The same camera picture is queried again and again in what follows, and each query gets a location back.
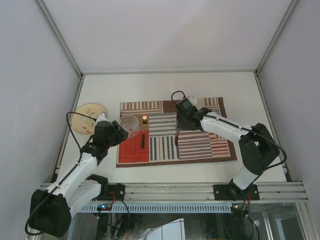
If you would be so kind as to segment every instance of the white wall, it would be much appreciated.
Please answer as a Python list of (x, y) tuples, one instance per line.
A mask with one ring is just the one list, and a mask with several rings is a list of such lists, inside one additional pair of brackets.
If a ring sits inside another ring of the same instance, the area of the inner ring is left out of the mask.
[(23, 238), (52, 170), (77, 76), (32, 0), (0, 7), (0, 239)]
[(261, 80), (288, 160), (320, 222), (320, 1), (300, 1)]
[(291, 0), (45, 0), (84, 73), (254, 70)]

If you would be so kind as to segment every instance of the placemat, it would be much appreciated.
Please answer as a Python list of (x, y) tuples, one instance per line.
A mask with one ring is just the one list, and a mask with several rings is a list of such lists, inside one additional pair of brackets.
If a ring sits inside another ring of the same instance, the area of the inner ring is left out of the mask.
[[(227, 117), (222, 97), (198, 98), (197, 108), (202, 107)], [(214, 133), (180, 130), (175, 146), (177, 114), (172, 101), (123, 102), (121, 115), (127, 114), (138, 118), (140, 132), (119, 145), (117, 168), (237, 160), (233, 143)], [(143, 115), (147, 115), (147, 125), (141, 148)]]

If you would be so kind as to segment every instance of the black mounting bracket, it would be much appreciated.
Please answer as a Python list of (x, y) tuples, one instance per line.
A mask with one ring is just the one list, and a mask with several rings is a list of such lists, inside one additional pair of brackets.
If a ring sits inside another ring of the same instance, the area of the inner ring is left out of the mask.
[(258, 186), (252, 184), (247, 189), (241, 191), (241, 194), (235, 199), (234, 196), (230, 194), (230, 185), (229, 184), (217, 184), (213, 185), (214, 200), (216, 201), (236, 201), (244, 200), (246, 194), (250, 194), (251, 200), (260, 200), (260, 195), (258, 191)]

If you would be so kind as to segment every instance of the utensil handle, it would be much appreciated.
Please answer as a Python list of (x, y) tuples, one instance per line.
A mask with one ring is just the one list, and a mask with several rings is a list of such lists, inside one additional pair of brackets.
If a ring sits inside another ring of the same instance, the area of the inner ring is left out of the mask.
[(142, 149), (144, 149), (144, 148), (145, 148), (145, 134), (144, 134), (144, 133), (142, 133), (141, 148), (142, 148)]

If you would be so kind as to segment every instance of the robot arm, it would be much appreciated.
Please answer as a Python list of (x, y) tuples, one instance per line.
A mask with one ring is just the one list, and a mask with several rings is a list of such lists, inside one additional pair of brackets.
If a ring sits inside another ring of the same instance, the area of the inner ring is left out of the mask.
[(97, 196), (106, 196), (108, 179), (92, 173), (108, 154), (108, 149), (127, 137), (128, 132), (101, 113), (96, 120), (94, 135), (81, 148), (80, 159), (46, 190), (38, 189), (33, 193), (26, 232), (29, 224), (33, 229), (60, 238), (86, 203)]
[(222, 117), (208, 108), (196, 108), (194, 97), (184, 97), (175, 104), (177, 128), (189, 131), (215, 133), (240, 147), (243, 167), (228, 185), (231, 199), (239, 199), (243, 192), (261, 176), (279, 156), (279, 149), (266, 126), (241, 125)]

